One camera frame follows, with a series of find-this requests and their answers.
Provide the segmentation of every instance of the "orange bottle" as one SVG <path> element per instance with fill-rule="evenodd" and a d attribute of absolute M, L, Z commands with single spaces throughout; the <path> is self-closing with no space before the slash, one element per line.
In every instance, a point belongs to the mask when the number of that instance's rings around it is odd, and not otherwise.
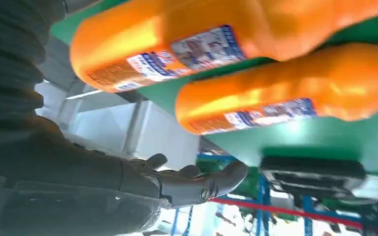
<path fill-rule="evenodd" d="M 368 118 L 378 111 L 378 45 L 346 44 L 186 84 L 175 110 L 193 134 L 312 117 Z"/>
<path fill-rule="evenodd" d="M 130 0 L 86 19 L 71 61 L 86 83 L 119 92 L 237 61 L 306 54 L 378 15 L 378 0 Z"/>

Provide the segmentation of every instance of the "robotic hand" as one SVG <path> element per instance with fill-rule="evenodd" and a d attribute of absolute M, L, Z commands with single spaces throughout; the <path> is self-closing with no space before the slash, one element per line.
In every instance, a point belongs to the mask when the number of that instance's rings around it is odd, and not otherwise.
<path fill-rule="evenodd" d="M 141 175 L 156 183 L 161 198 L 166 198 L 172 207 L 201 204 L 210 198 L 227 194 L 234 190 L 247 176 L 248 167 L 235 161 L 218 173 L 201 174 L 189 165 L 179 171 L 156 170 L 167 162 L 163 154 L 156 154 L 148 160 L 131 160 L 131 164 Z"/>
<path fill-rule="evenodd" d="M 157 171 L 167 162 L 162 154 L 128 161 L 82 151 L 75 162 L 84 161 L 74 166 L 69 166 L 72 155 L 52 155 L 45 165 L 35 155 L 0 160 L 0 236 L 144 231 L 156 225 L 161 208 L 201 204 L 229 193 L 248 171 L 239 161 L 211 174 L 201 174 L 193 165 Z"/>

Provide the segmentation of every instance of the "bottle label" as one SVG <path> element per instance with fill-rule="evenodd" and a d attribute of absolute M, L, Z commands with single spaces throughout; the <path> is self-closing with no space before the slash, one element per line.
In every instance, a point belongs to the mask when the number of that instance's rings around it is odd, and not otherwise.
<path fill-rule="evenodd" d="M 155 82 L 245 60 L 231 26 L 223 25 L 171 44 L 170 51 L 153 51 L 127 58 L 145 78 Z"/>
<path fill-rule="evenodd" d="M 192 71 L 207 70 L 246 59 L 229 25 L 174 42 L 172 51 Z"/>
<path fill-rule="evenodd" d="M 143 85 L 135 82 L 134 80 L 124 80 L 116 84 L 115 88 L 120 91 L 129 91 L 129 90 L 138 89 L 139 87 L 142 87 L 142 86 Z"/>
<path fill-rule="evenodd" d="M 286 121 L 316 117 L 316 111 L 309 98 L 299 98 L 292 101 L 272 104 L 246 111 L 230 112 L 223 115 L 230 124 L 225 131 L 247 129 L 254 126 L 266 126 Z M 223 132 L 219 129 L 206 129 L 202 135 Z"/>

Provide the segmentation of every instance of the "black corrugated hose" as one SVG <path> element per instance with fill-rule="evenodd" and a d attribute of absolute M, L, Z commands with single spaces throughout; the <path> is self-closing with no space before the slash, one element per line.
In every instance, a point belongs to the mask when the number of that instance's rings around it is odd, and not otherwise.
<path fill-rule="evenodd" d="M 47 206 L 43 201 L 54 199 L 15 196 L 12 190 L 20 188 L 20 181 L 158 198 L 157 187 L 126 161 L 73 146 L 54 123 L 35 114 L 43 106 L 43 98 L 34 91 L 43 81 L 35 65 L 44 60 L 50 27 L 67 15 L 67 9 L 63 0 L 0 0 L 0 202 L 7 200 L 3 189 L 10 190 L 12 199 L 0 206 L 0 211 L 5 208 L 0 236 L 111 236 L 140 228 L 152 210 L 133 201 L 109 208 L 106 199 Z"/>

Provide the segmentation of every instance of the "metal frame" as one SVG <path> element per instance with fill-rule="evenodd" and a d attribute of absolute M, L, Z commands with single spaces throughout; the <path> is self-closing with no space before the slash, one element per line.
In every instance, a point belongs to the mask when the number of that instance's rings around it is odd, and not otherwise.
<path fill-rule="evenodd" d="M 170 230 L 170 235 L 171 235 L 171 236 L 174 236 L 175 233 L 176 233 L 177 220 L 178 220 L 178 218 L 179 218 L 179 209 L 176 209 L 176 212 L 175 212 L 175 219 L 173 220 L 172 229 Z"/>
<path fill-rule="evenodd" d="M 232 161 L 236 160 L 233 156 L 219 156 L 219 155 L 198 155 L 199 159 L 208 159 L 208 160 L 222 160 L 222 161 Z M 290 209 L 283 209 L 279 207 L 271 206 L 270 203 L 270 188 L 268 181 L 263 175 L 260 175 L 259 178 L 259 188 L 258 188 L 258 199 L 257 201 L 251 200 L 240 200 L 240 199 L 233 199 L 227 196 L 221 196 L 218 198 L 211 199 L 210 202 L 220 203 L 220 204 L 228 204 L 228 205 L 236 205 L 241 207 L 248 207 L 257 209 L 257 230 L 256 235 L 259 236 L 261 232 L 261 223 L 263 222 L 263 229 L 264 235 L 269 235 L 269 219 L 270 219 L 270 212 L 279 212 L 285 213 L 290 215 L 297 215 L 302 216 L 305 218 L 305 230 L 304 233 L 306 236 L 313 235 L 313 225 L 312 219 L 315 220 L 323 220 L 329 221 L 333 223 L 340 223 L 348 226 L 353 226 L 355 228 L 363 228 L 362 219 L 358 217 L 352 216 L 343 216 L 338 215 L 334 211 L 317 211 L 312 206 L 312 199 L 309 196 L 305 196 L 303 198 L 303 208 L 304 210 L 290 210 Z"/>

